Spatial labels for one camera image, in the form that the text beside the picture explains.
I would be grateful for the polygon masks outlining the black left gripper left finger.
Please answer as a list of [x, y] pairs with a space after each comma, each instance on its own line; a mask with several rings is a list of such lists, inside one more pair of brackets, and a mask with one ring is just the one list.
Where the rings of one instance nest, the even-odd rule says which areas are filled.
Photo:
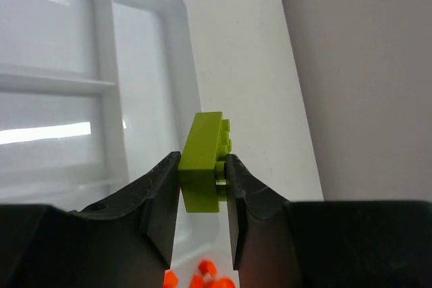
[[180, 152], [170, 152], [142, 177], [71, 214], [125, 225], [150, 243], [164, 268], [170, 268], [180, 197], [180, 157]]

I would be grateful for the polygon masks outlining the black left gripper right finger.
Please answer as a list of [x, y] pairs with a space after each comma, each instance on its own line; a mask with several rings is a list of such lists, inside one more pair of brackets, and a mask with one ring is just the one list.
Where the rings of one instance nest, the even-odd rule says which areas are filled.
[[257, 179], [235, 154], [227, 155], [225, 175], [232, 264], [239, 270], [250, 229], [248, 216], [266, 221], [288, 200]]

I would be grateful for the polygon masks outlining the long green lego brick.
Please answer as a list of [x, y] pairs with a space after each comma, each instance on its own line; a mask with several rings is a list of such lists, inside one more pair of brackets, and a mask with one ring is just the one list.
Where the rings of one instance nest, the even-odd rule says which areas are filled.
[[226, 156], [232, 151], [230, 121], [221, 111], [197, 113], [178, 166], [189, 213], [218, 213], [225, 198]]

